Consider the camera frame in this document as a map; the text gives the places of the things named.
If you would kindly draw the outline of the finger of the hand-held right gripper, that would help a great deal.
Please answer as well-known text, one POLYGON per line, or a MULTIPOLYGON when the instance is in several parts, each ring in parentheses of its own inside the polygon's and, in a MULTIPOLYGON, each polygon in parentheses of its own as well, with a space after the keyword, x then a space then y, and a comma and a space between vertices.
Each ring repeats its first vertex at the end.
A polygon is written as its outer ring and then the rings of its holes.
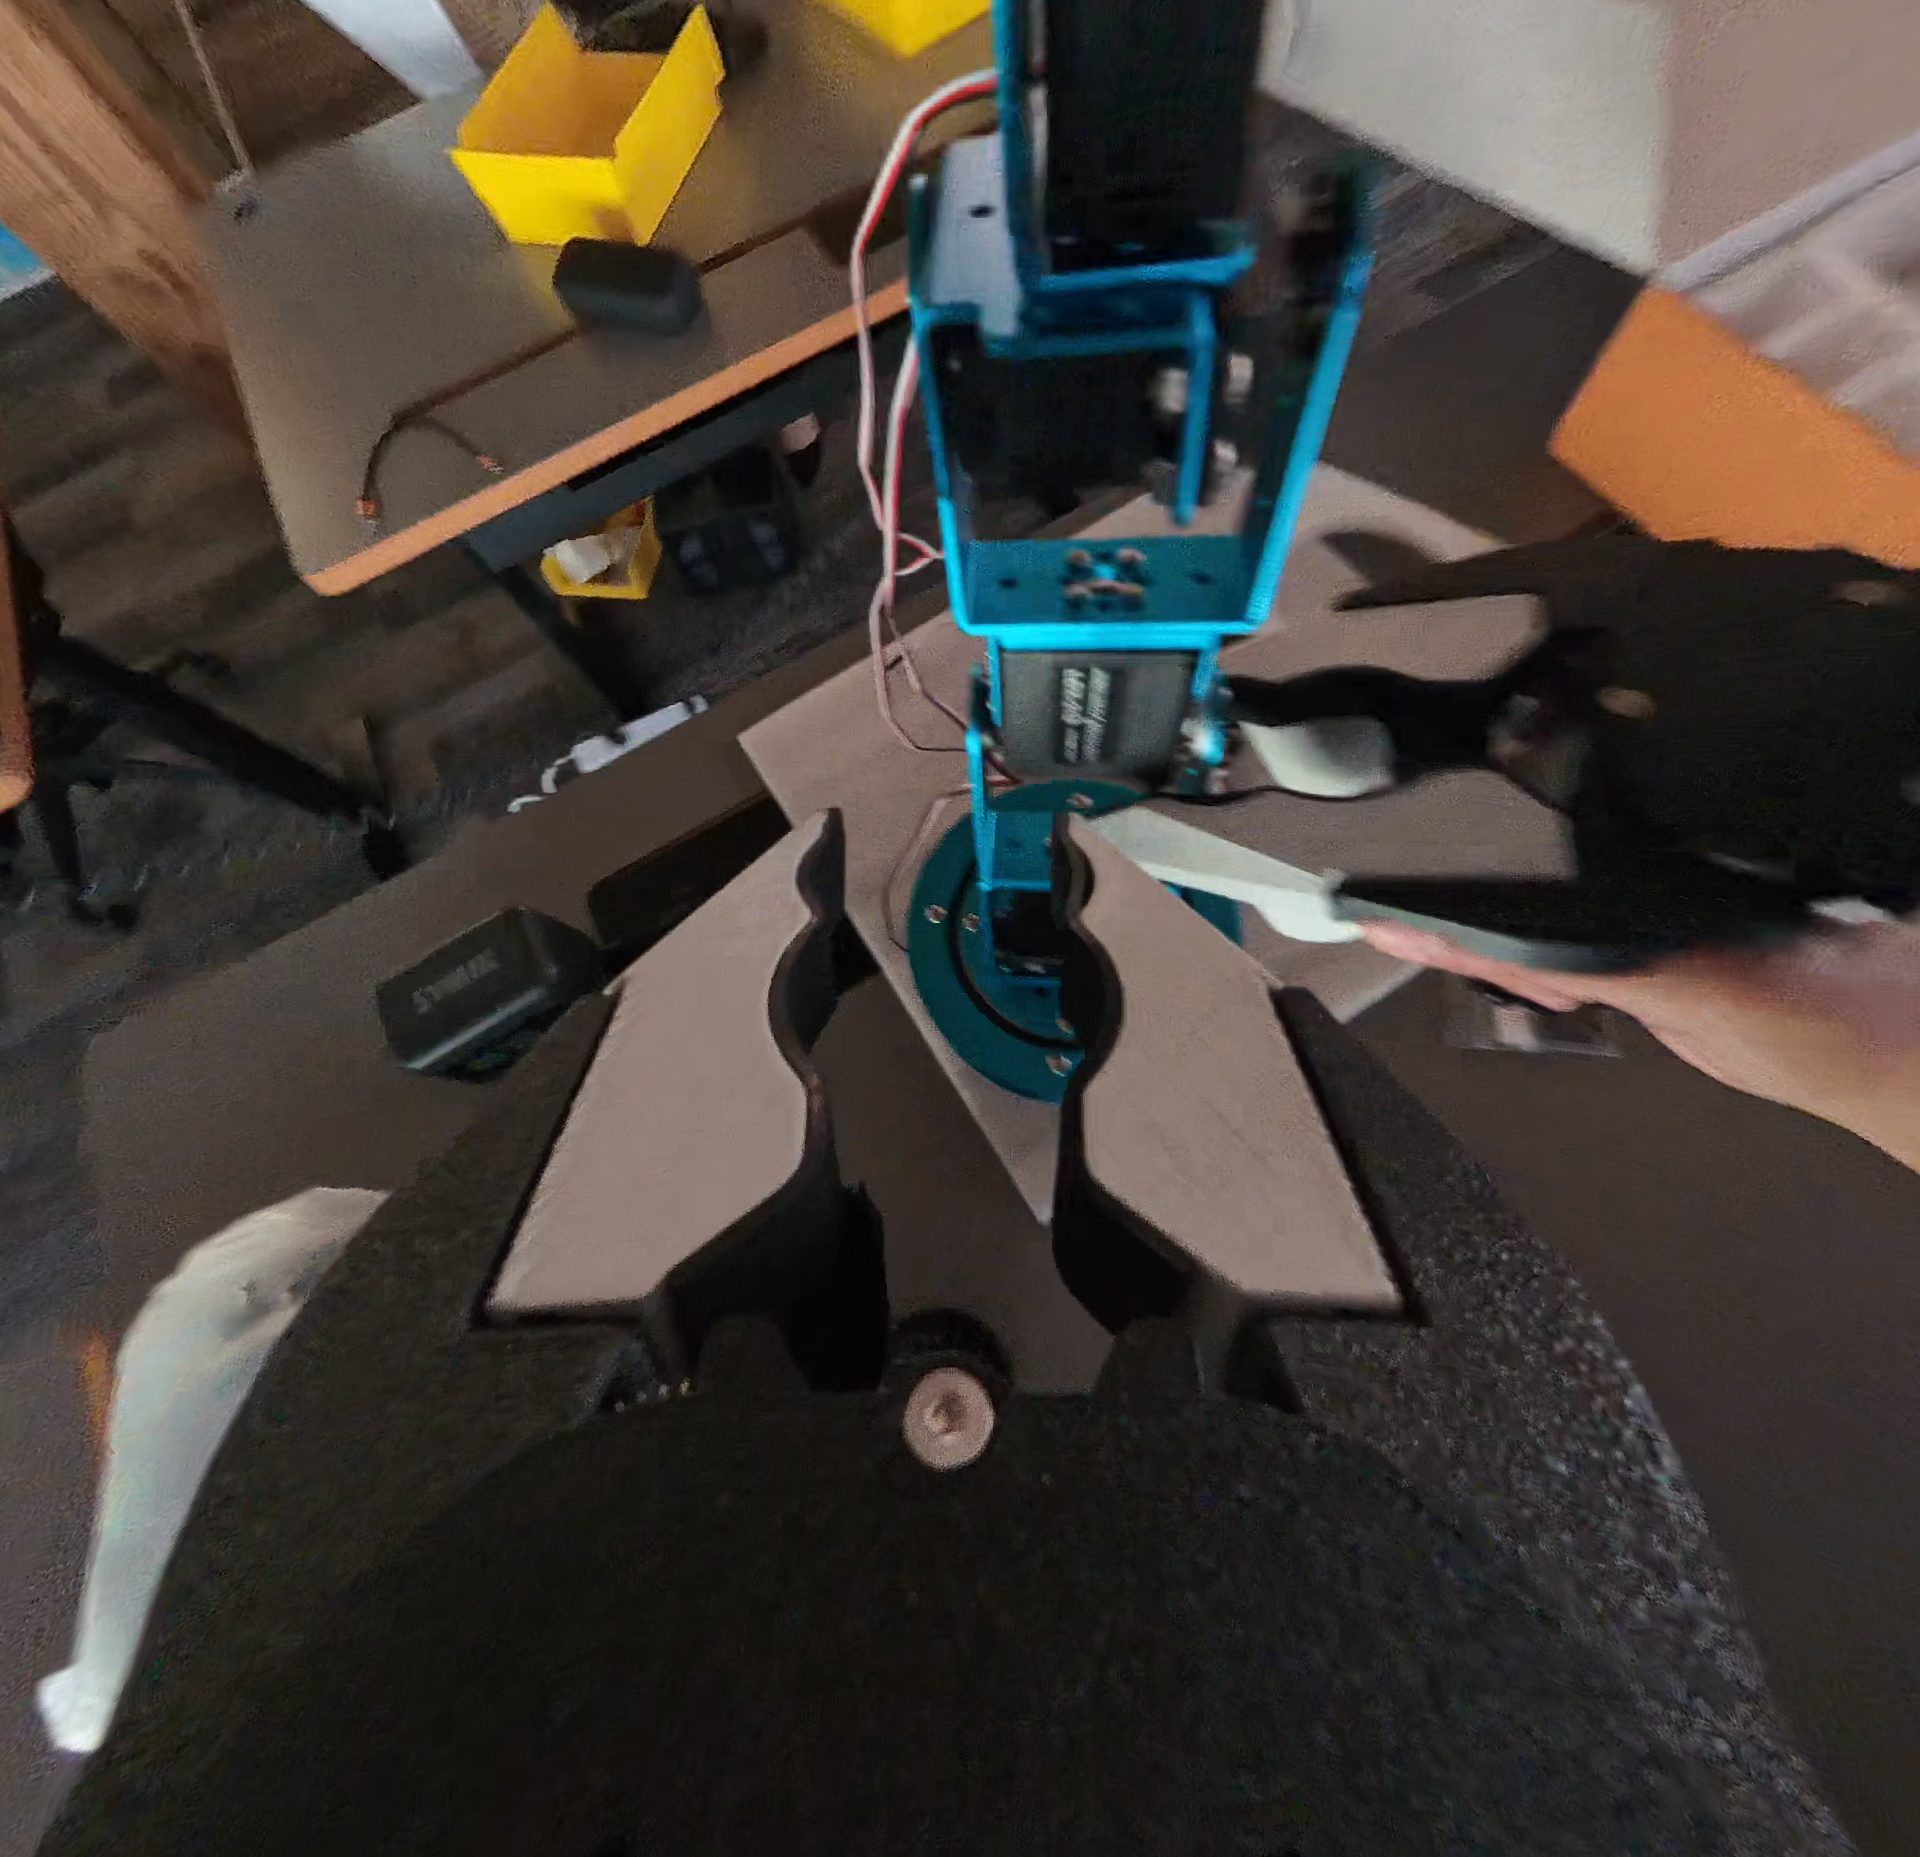
POLYGON ((1151 808, 1112 812, 1111 844, 1161 884, 1252 911, 1289 941, 1314 946, 1363 941, 1361 925, 1335 915, 1330 878, 1214 837, 1181 818, 1151 808))
POLYGON ((1378 664, 1309 670, 1265 679, 1229 673, 1229 719, 1255 750, 1276 789, 1304 799, 1375 799, 1428 777, 1482 773, 1539 799, 1526 724, 1514 702, 1536 702, 1548 641, 1469 679, 1418 679, 1378 664))

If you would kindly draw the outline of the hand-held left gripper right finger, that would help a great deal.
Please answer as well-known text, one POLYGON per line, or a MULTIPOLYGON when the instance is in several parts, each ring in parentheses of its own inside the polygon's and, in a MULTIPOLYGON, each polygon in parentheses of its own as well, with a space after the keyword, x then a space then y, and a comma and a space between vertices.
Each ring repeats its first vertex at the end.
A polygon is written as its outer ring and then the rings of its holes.
POLYGON ((1063 1016, 1051 1242, 1095 1318, 1397 1318, 1405 1298, 1265 971, 1081 818, 1052 834, 1063 1016))

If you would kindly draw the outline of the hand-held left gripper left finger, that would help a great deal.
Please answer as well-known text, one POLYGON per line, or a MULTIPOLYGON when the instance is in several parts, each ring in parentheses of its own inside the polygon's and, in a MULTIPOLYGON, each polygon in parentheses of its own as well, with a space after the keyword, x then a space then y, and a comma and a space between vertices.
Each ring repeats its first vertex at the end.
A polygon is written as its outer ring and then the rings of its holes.
POLYGON ((885 1324, 880 1220, 841 1179, 814 1060, 845 871, 841 816, 813 816, 613 981, 492 1321, 885 1324))

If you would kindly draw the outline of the blue toy robot arm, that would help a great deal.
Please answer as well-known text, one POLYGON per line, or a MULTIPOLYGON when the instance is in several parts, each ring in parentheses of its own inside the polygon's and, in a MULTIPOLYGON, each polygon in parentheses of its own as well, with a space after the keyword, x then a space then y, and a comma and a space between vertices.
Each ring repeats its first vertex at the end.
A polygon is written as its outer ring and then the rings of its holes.
POLYGON ((1200 792, 1224 649, 1274 610, 1375 253, 1358 154, 1247 188, 1265 0, 990 0, 995 129, 905 205, 907 317, 970 676, 970 816, 905 922, 949 1051, 1063 1104, 1051 844, 1200 792))

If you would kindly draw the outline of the white foam insert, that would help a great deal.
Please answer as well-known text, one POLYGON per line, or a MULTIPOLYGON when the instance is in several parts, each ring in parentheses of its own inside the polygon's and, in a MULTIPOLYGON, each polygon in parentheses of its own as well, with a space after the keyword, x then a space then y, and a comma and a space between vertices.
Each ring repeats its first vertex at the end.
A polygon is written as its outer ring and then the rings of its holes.
POLYGON ((1918 136, 1667 264, 1653 282, 1918 457, 1918 136))

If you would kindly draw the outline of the person's right hand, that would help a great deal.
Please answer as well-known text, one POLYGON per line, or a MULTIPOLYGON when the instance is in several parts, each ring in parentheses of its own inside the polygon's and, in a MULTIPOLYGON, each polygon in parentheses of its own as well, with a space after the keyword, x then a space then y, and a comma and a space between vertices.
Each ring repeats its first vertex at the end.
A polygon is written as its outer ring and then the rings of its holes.
POLYGON ((1501 966, 1397 925, 1369 925, 1363 941, 1526 1005, 1608 1007, 1717 1082, 1836 1126, 1918 1171, 1912 921, 1830 928, 1759 951, 1692 951, 1623 976, 1501 966))

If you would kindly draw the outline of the white foam sheet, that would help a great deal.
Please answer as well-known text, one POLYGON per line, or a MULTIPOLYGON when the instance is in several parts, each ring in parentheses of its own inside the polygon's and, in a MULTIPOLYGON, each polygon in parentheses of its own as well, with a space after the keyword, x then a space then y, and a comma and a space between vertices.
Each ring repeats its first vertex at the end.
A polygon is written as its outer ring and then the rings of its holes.
MULTIPOLYGON (((1388 574, 1422 574, 1487 555, 1473 530, 1335 468, 1315 468, 1265 625, 1229 653, 1229 670, 1285 679, 1309 670, 1378 664, 1418 679, 1498 670, 1547 626, 1522 598, 1408 606, 1354 606, 1388 574)), ((750 727, 741 750, 784 818, 840 811, 848 911, 972 1124, 1036 1220, 1054 1186, 1058 1113, 974 1076, 934 1030, 907 971, 910 884, 937 837, 963 816, 955 755, 907 750, 880 718, 864 648, 823 685, 750 727)), ((1571 873, 1563 822, 1492 775, 1428 777, 1361 802, 1274 796, 1229 811, 1167 812, 1321 878, 1539 878, 1571 873)), ((1282 982, 1306 982, 1338 1019, 1398 986, 1385 960, 1274 932, 1239 905, 1250 956, 1282 982)))

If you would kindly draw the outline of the white power strip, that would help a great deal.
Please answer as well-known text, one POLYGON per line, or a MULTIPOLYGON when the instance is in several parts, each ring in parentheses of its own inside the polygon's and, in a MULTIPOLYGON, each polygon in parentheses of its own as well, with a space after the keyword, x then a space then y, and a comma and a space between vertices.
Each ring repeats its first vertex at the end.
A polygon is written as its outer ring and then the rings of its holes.
POLYGON ((687 723, 707 715, 710 704, 705 694, 687 694, 657 713, 642 715, 636 719, 626 719, 616 724, 612 732, 592 734, 579 743, 573 743, 566 753, 561 753, 554 763, 543 765, 538 773, 538 782, 528 792, 518 792, 508 806, 507 816, 527 812, 551 797, 557 797, 566 784, 592 777, 648 743, 657 743, 660 737, 685 727, 687 723))

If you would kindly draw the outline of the white crumpled wrap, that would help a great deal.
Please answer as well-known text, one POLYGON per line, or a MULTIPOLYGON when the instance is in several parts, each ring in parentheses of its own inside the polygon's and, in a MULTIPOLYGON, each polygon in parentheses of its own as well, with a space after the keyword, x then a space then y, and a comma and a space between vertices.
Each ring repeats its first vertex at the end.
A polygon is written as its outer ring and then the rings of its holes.
POLYGON ((73 1658, 41 1679, 53 1750, 108 1737, 185 1519, 269 1356, 385 1204, 305 1189, 190 1248, 121 1341, 73 1658))

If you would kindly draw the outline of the small yellow bin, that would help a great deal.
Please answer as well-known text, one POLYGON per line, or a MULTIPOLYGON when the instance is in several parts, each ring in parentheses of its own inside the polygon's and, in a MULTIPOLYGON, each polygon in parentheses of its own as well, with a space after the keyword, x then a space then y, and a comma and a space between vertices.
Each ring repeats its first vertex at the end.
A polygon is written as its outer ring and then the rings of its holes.
POLYGON ((665 560, 653 500, 620 510, 599 530, 561 539, 538 557, 551 594, 587 601, 643 601, 665 560))

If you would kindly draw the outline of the black equipment box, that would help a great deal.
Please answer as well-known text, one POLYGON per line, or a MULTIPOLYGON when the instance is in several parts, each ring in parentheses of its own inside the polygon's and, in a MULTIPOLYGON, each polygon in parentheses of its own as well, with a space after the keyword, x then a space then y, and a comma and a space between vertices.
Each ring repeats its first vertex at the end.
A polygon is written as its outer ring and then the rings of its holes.
POLYGON ((792 478, 764 443, 667 483, 653 494, 653 524, 687 598, 766 589, 808 557, 792 478))

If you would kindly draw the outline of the black zip case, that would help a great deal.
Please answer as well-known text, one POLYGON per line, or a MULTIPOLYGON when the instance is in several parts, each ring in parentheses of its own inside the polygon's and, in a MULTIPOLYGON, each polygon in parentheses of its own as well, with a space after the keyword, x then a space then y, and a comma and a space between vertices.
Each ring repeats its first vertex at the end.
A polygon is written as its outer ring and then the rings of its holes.
POLYGON ((582 329, 687 333, 705 311, 696 269, 660 244, 571 239, 554 262, 557 302, 582 329))

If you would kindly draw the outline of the wooden pillar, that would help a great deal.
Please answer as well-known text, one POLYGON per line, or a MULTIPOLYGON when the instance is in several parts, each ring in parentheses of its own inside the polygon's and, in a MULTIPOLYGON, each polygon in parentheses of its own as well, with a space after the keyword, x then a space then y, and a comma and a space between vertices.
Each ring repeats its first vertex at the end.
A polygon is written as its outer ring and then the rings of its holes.
POLYGON ((195 213, 208 185, 59 0, 3 0, 5 227, 230 431, 246 431, 195 213))

